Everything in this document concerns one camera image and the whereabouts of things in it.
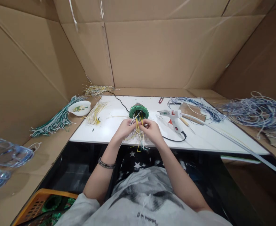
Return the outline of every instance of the glue gun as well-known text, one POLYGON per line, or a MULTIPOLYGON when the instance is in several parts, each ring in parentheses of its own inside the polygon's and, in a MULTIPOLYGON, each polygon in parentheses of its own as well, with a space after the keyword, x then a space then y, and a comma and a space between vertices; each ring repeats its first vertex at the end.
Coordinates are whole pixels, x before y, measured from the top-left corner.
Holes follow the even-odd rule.
POLYGON ((173 125, 173 128, 176 133, 182 133, 183 129, 179 124, 179 118, 182 117, 181 110, 161 110, 158 111, 160 115, 170 117, 169 123, 173 125))

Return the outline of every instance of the beaded bracelet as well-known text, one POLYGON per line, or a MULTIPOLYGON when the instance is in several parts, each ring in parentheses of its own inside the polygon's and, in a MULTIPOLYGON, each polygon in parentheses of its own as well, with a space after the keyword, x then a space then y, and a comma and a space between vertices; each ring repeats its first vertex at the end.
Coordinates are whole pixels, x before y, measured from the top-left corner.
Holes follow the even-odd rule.
POLYGON ((113 165, 110 165, 110 164, 106 164, 106 163, 102 162, 101 157, 98 160, 98 164, 101 165, 103 168, 106 168, 106 169, 114 169, 115 165, 116 165, 116 163, 113 164, 113 165))

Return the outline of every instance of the plastic basket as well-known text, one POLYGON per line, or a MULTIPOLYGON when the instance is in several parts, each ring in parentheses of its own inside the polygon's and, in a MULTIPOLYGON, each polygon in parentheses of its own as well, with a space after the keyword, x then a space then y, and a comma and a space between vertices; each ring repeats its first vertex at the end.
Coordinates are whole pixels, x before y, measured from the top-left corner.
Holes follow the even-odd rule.
POLYGON ((22 211, 17 216, 15 222, 13 223, 13 226, 16 226, 18 224, 21 224, 25 221, 28 221, 42 213, 42 208, 45 203, 45 201, 49 198, 50 195, 59 195, 59 196, 65 196, 69 198, 77 199, 78 195, 64 192, 64 191, 57 191, 57 190, 51 190, 51 189, 40 189, 38 190, 34 196, 28 201, 28 203, 25 205, 25 207, 22 209, 22 211))

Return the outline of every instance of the white tabletop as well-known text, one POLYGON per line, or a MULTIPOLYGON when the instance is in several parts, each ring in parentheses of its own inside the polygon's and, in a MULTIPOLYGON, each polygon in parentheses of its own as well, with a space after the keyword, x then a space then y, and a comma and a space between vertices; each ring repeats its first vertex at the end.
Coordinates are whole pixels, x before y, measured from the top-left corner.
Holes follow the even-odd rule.
MULTIPOLYGON (((135 105, 136 103, 144 105, 150 113, 149 119, 158 123, 163 136, 172 140, 183 139, 183 135, 176 133, 173 130, 173 126, 168 124, 169 118, 165 116, 159 117, 159 113, 157 113, 159 110, 169 109, 167 102, 170 100, 170 98, 165 97, 161 104, 159 104, 159 97, 118 96, 118 98, 128 108, 128 110, 130 110, 131 106, 135 105)), ((194 100, 202 102, 203 104, 211 107, 211 105, 208 104, 204 99, 194 98, 194 100)), ((121 121, 129 116, 124 106, 122 106, 120 101, 117 100, 114 96, 102 96, 100 101, 108 102, 107 107, 103 109, 98 115, 101 123, 99 125, 89 125, 87 124, 86 120, 84 120, 70 138, 70 141, 109 143, 121 121)), ((171 108, 177 110, 179 109, 179 105, 171 105, 171 108)), ((223 122, 215 123, 209 119, 210 116, 208 113, 202 113, 207 115, 206 123, 211 123, 211 126, 214 126, 223 133, 230 135, 232 138, 236 138, 239 142, 249 147, 255 153, 261 155, 269 154, 262 146, 260 146, 229 120, 226 119, 223 122)), ((183 142, 172 142, 165 139, 165 142, 170 148, 212 152, 247 153, 245 150, 233 144, 231 141, 227 140, 207 126, 197 125, 187 119, 185 120, 189 123, 195 134, 193 134, 187 126, 180 122, 184 132, 187 134, 187 138, 183 142)), ((136 146, 138 145, 138 142, 136 138, 134 138, 124 141, 123 144, 136 146)), ((147 140, 146 146, 154 147, 155 145, 147 140)))

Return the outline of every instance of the black fabric with stars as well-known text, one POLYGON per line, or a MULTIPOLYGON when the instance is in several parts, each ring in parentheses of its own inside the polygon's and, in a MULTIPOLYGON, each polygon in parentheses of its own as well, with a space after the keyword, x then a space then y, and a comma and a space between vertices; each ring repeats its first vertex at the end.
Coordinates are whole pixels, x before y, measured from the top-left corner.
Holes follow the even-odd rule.
MULTIPOLYGON (((173 153, 184 170, 189 173, 186 167, 188 163, 185 161, 185 156, 175 151, 173 151, 173 153)), ((151 166, 159 166, 164 168, 164 163, 157 150, 144 151, 139 148, 137 151, 137 147, 125 148, 122 164, 119 169, 119 177, 116 183, 126 179, 133 172, 138 172, 151 166)))

